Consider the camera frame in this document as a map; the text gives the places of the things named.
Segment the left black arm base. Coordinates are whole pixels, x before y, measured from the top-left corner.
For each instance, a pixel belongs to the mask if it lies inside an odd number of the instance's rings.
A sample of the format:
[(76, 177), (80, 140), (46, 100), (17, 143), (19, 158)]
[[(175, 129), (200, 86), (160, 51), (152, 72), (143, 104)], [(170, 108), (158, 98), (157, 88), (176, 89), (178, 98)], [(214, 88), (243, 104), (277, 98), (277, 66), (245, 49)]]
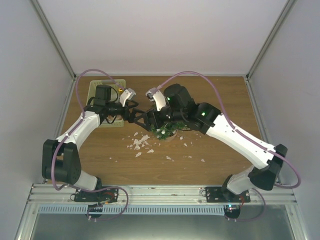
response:
[(77, 203), (114, 203), (118, 200), (118, 189), (108, 188), (98, 192), (76, 190), (70, 195), (70, 200)]

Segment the white ball string lights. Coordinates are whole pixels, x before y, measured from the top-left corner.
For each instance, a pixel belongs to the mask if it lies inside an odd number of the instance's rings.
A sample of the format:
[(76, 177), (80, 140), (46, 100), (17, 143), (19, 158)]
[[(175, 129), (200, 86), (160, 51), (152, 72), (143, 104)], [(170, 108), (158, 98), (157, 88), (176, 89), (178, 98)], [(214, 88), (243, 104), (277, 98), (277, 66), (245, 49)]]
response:
[(165, 121), (164, 123), (155, 125), (151, 131), (157, 139), (167, 140), (168, 138), (173, 137), (178, 130), (182, 130), (185, 127), (186, 125), (183, 122)]

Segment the pale green perforated basket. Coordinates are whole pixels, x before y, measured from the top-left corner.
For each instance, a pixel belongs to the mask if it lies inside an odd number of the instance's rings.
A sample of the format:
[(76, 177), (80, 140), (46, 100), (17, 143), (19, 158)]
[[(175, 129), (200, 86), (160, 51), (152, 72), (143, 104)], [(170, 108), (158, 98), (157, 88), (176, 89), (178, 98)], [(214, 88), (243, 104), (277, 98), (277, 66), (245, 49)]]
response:
[(120, 103), (120, 96), (125, 91), (124, 79), (93, 80), (90, 82), (86, 111), (93, 111), (98, 115), (99, 127), (123, 127), (122, 115), (125, 108)]

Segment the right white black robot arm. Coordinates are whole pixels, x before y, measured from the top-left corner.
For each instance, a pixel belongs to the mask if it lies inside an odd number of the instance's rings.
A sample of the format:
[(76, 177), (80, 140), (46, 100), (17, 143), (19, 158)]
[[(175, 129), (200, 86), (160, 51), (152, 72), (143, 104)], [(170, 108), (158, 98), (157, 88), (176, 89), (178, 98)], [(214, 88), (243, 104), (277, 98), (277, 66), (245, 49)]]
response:
[(251, 162), (251, 167), (225, 180), (221, 190), (223, 200), (232, 203), (251, 188), (273, 189), (287, 153), (285, 146), (273, 146), (246, 131), (240, 132), (218, 108), (207, 102), (196, 103), (180, 84), (170, 85), (164, 92), (152, 88), (146, 96), (155, 106), (147, 111), (134, 109), (135, 124), (150, 131), (168, 123), (182, 123), (192, 131), (223, 142)]

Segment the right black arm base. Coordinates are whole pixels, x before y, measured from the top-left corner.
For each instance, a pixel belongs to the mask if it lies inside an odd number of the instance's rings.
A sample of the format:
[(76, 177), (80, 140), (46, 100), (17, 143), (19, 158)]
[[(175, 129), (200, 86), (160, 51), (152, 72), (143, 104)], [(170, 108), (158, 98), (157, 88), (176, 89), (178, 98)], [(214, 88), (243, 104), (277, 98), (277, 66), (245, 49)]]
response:
[(222, 186), (206, 186), (200, 190), (200, 194), (206, 198), (207, 203), (250, 203), (249, 191), (243, 191), (241, 194), (231, 193)]

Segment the small green christmas tree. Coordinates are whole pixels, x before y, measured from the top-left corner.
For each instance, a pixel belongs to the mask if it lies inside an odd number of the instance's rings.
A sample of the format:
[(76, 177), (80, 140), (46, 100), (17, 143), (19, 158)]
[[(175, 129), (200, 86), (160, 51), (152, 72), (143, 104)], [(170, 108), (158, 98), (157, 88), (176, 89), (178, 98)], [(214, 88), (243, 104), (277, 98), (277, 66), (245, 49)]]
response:
[(151, 105), (146, 115), (150, 131), (159, 140), (168, 142), (178, 134), (178, 131), (191, 131), (184, 122), (170, 120), (164, 113), (157, 111), (155, 103)]

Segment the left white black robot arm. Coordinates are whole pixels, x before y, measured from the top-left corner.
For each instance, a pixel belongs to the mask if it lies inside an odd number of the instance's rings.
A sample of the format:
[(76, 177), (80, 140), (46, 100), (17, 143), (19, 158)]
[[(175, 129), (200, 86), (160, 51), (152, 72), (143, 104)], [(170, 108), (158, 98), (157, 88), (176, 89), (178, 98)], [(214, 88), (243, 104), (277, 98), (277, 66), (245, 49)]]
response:
[(77, 121), (56, 139), (46, 140), (42, 148), (42, 176), (53, 184), (61, 182), (64, 186), (85, 191), (92, 202), (102, 199), (102, 184), (98, 177), (82, 170), (79, 149), (103, 122), (111, 123), (108, 117), (133, 122), (130, 110), (138, 106), (133, 100), (136, 93), (131, 88), (126, 88), (115, 100), (111, 99), (112, 91), (114, 88), (110, 85), (98, 85)]

